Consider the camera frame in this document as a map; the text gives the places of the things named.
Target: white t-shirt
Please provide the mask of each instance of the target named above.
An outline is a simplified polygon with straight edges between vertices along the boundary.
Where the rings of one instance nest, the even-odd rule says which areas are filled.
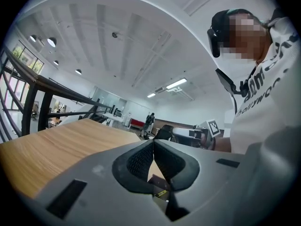
[[[284,108],[277,105],[280,102],[273,99],[273,94],[278,84],[282,81],[287,83],[284,77],[292,66],[301,66],[300,38],[287,17],[273,23],[270,29],[273,42],[264,61],[249,79],[248,95],[232,123],[230,141],[233,153],[245,154],[250,144],[262,142],[273,132],[287,126],[283,116]],[[284,96],[290,100],[286,103],[300,106],[293,101],[293,96]]]

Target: backpack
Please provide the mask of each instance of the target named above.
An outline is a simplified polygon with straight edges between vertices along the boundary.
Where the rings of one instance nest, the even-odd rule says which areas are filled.
[[[151,121],[152,121],[152,116],[149,115],[149,117],[146,119],[146,122],[145,124],[151,124]]]

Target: black rectangular slot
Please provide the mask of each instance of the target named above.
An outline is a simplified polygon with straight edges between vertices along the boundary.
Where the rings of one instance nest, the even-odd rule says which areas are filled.
[[[226,166],[229,166],[229,167],[233,167],[233,168],[237,168],[238,166],[239,166],[239,162],[237,162],[237,161],[231,161],[231,160],[227,160],[227,159],[223,159],[223,158],[221,158],[221,159],[218,159],[217,161],[216,161],[217,163],[220,163],[220,164],[222,164],[222,165],[226,165]]]
[[[74,179],[46,208],[48,212],[63,219],[69,212],[87,183]]]

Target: person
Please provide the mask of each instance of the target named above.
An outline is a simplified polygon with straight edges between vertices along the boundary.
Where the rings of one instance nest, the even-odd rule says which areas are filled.
[[[248,91],[238,109],[230,131],[230,137],[217,138],[215,150],[245,154],[248,146],[262,142],[272,133],[284,129],[286,109],[276,100],[277,86],[282,86],[285,76],[300,66],[300,38],[289,18],[279,8],[272,19],[260,21],[245,9],[218,12],[212,18],[212,29],[221,48],[236,53],[243,59],[253,60],[254,69],[248,80]],[[289,81],[290,88],[297,80]],[[290,92],[281,97],[290,97]]]
[[[151,115],[148,115],[147,117],[146,117],[146,121],[145,121],[145,123],[144,123],[144,125],[143,125],[143,127],[142,127],[142,131],[141,131],[141,133],[140,133],[140,137],[142,137],[142,136],[146,136],[147,135],[147,132],[146,132],[146,130],[147,130],[147,128],[152,124],[152,123],[154,123],[154,121],[155,121],[155,113],[152,113]]]

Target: standing person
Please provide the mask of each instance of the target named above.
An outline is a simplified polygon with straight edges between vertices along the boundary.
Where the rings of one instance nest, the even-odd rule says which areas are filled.
[[[147,130],[147,128],[148,128],[152,123],[154,123],[154,121],[155,121],[155,113],[153,112],[151,115],[148,115],[148,116],[146,117],[145,124],[143,125],[142,131],[141,131],[141,133],[140,133],[140,135],[139,135],[140,137],[146,136],[146,135],[147,135],[146,130]]]
[[[230,137],[218,138],[215,149],[245,154],[249,145],[264,141],[269,135],[286,128],[288,115],[281,109],[277,86],[287,83],[290,88],[297,80],[286,80],[290,70],[301,65],[300,38],[288,17],[275,9],[272,19],[260,21],[245,9],[218,12],[208,31],[213,56],[218,57],[216,45],[228,48],[244,59],[254,61],[254,69],[247,81],[247,95],[236,113]],[[286,103],[297,105],[288,91],[282,94]]]

